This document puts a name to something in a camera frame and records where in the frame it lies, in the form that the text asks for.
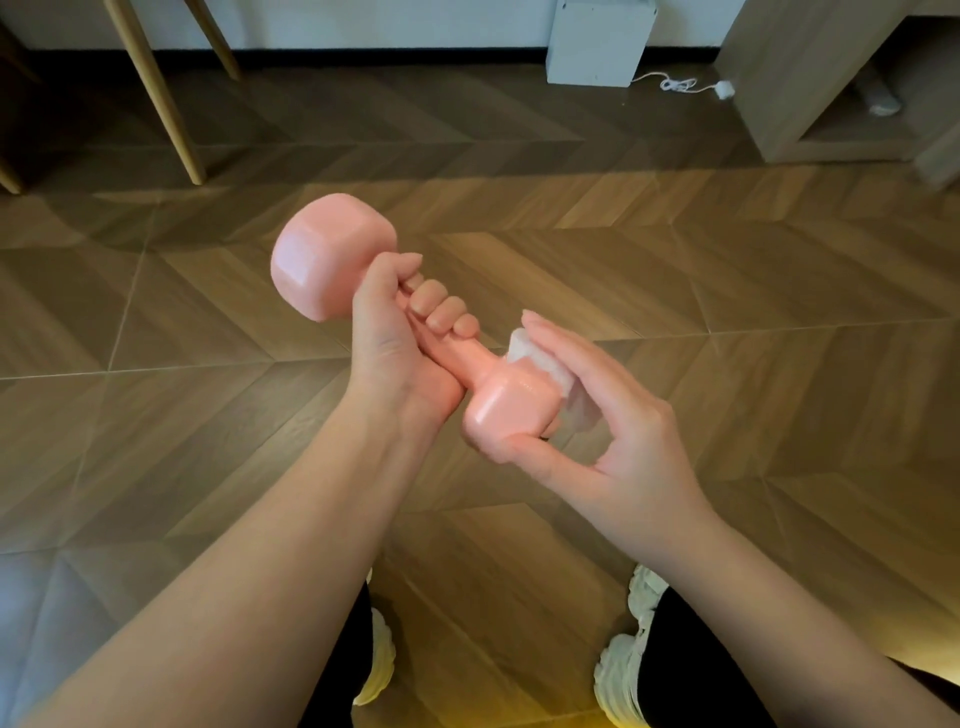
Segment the person's left hand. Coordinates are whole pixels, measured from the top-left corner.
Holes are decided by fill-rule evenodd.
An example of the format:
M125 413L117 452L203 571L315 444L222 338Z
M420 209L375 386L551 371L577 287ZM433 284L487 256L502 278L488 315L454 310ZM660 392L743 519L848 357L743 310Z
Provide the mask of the person's left hand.
M436 432L464 397L453 375L423 355L407 314L396 305L402 286L410 309L439 336L476 336L467 305L437 280L418 273L417 253L381 253L353 296L353 366L348 393L372 411L399 417L401 428Z

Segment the white wall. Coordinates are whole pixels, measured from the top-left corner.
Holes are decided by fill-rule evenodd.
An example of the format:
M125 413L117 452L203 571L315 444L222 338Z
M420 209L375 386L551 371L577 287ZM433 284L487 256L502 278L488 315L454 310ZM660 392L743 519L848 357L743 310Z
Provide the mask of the white wall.
M181 0L133 0L155 48L208 47ZM658 0L650 45L718 46L744 0ZM545 47L555 0L207 0L234 48ZM118 48L102 0L0 0L29 48Z

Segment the dumbbell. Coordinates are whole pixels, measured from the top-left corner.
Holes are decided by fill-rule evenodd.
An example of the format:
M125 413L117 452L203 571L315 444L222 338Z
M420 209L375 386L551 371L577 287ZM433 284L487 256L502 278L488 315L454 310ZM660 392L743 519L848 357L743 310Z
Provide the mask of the dumbbell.
M396 231L387 218L355 197L335 193L290 219L276 240L270 273L280 295L308 319L349 318L353 294L373 259L396 249ZM510 435L539 437L547 430L568 386L565 391L528 356L508 361L475 338L452 331L437 336L409 302L398 290L396 304L406 311L420 349L473 393L464 415L469 439L484 449Z

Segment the forearm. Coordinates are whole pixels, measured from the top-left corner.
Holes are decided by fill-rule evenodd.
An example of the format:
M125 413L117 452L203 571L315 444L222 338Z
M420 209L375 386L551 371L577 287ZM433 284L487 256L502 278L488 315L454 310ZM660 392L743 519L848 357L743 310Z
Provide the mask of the forearm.
M719 519L661 571L783 728L960 722Z
M398 434L338 407L28 725L295 725L429 447L429 432Z

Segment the person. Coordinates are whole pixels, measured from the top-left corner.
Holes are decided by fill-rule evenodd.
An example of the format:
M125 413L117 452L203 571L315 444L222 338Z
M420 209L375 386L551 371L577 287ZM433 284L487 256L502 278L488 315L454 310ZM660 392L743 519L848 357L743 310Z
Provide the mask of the person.
M25 725L349 725L354 696L382 687L364 686L374 655L390 662L373 647L365 577L464 395L418 350L397 287L437 332L477 330L419 265L411 254L374 261L354 297L348 388L314 441ZM630 597L639 637L615 639L597 666L614 722L960 725L716 515L668 404L579 336L530 312L523 324L581 379L612 444L593 466L525 436L486 454L519 465L645 565Z

